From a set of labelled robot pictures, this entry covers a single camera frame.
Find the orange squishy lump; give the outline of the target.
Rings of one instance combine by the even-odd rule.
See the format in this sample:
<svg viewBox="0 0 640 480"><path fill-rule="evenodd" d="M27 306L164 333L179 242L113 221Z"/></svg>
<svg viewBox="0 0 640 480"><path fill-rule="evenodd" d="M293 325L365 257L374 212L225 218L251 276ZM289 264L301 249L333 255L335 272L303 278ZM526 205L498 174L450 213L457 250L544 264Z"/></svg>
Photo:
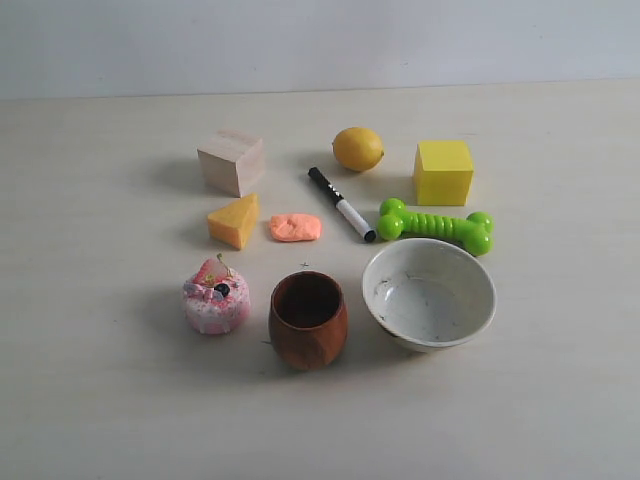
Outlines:
<svg viewBox="0 0 640 480"><path fill-rule="evenodd" d="M277 214L271 217L269 230L271 236L280 242L314 241L321 236L322 223L311 214Z"/></svg>

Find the black white marker pen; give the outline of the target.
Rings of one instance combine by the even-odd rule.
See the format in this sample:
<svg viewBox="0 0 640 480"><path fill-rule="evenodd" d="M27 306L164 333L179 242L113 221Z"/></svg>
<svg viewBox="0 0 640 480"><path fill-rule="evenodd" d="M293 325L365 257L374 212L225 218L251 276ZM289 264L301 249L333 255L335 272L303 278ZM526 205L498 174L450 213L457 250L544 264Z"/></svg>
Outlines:
<svg viewBox="0 0 640 480"><path fill-rule="evenodd" d="M307 175L322 194L332 202L334 208L344 217L365 243L373 243L376 240L376 231L317 167L311 167Z"/></svg>

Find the brown wooden cup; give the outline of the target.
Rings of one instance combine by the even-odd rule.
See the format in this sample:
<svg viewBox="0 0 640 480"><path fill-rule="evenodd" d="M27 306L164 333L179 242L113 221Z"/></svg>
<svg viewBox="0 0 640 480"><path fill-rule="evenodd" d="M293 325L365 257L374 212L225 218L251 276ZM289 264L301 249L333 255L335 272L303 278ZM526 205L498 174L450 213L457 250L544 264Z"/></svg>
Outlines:
<svg viewBox="0 0 640 480"><path fill-rule="evenodd" d="M270 299L271 345L293 369L311 371L336 360L348 335L348 311L340 285L317 271L282 279Z"/></svg>

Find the orange cheese wedge toy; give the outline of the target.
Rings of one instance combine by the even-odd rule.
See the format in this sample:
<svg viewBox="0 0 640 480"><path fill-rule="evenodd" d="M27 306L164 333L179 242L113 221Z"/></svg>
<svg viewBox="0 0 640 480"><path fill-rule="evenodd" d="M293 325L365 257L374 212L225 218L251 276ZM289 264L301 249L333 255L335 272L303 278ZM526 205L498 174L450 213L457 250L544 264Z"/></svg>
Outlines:
<svg viewBox="0 0 640 480"><path fill-rule="evenodd" d="M245 248L260 213L256 193L243 196L207 215L207 226L212 239L237 250Z"/></svg>

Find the yellow lemon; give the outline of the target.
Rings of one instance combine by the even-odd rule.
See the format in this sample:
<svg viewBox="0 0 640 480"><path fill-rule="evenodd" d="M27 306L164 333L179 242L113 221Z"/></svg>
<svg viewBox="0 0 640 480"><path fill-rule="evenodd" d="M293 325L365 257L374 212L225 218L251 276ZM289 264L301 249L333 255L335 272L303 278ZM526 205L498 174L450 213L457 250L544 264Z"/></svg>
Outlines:
<svg viewBox="0 0 640 480"><path fill-rule="evenodd" d="M355 172L373 169L385 155L381 137L365 127L350 127L339 132L332 142L332 150L343 167Z"/></svg>

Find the light wooden cube block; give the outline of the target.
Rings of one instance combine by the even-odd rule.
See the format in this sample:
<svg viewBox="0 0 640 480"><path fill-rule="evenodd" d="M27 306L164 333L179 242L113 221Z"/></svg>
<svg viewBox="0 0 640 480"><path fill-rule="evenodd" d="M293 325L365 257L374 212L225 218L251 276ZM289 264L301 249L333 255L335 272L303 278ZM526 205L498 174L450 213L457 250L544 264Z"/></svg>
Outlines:
<svg viewBox="0 0 640 480"><path fill-rule="evenodd" d="M234 197L243 197L265 171L264 142L240 131L219 130L197 148L205 183Z"/></svg>

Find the pink toy cake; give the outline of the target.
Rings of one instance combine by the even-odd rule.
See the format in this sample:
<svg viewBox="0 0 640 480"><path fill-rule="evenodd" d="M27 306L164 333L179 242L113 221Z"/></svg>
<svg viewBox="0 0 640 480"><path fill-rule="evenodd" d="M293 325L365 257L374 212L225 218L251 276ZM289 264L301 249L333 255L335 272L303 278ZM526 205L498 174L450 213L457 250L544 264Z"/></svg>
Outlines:
<svg viewBox="0 0 640 480"><path fill-rule="evenodd" d="M249 285L218 253L183 283L182 307L187 322L200 334L228 334L249 318Z"/></svg>

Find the white ceramic bowl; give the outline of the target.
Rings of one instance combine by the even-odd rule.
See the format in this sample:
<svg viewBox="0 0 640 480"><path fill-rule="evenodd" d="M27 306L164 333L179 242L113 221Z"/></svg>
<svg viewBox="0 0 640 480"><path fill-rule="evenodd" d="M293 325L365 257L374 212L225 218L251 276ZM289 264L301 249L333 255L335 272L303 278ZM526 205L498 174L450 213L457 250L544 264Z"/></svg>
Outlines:
<svg viewBox="0 0 640 480"><path fill-rule="evenodd" d="M491 324L497 306L494 282L476 258L428 238L383 247L364 268L361 290L380 328L416 352L471 341Z"/></svg>

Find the yellow cube block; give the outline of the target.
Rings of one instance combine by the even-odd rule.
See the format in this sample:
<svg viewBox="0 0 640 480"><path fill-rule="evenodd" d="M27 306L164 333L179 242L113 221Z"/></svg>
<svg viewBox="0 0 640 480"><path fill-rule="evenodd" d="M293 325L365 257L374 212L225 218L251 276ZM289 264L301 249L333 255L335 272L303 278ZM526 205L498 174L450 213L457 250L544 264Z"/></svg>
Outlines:
<svg viewBox="0 0 640 480"><path fill-rule="evenodd" d="M463 140L425 140L417 144L413 183L422 206L464 206L474 164Z"/></svg>

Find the green bone toy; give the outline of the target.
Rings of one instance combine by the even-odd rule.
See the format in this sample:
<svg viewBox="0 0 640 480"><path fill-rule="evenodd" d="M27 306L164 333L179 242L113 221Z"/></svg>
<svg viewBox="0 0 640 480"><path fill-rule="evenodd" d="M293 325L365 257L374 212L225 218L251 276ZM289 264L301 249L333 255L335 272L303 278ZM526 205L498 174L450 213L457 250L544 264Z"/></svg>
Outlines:
<svg viewBox="0 0 640 480"><path fill-rule="evenodd" d="M388 198L379 207L377 231L385 241L403 235L436 238L458 244L473 256L488 254L493 248L493 218L477 211L466 218L414 212L398 198Z"/></svg>

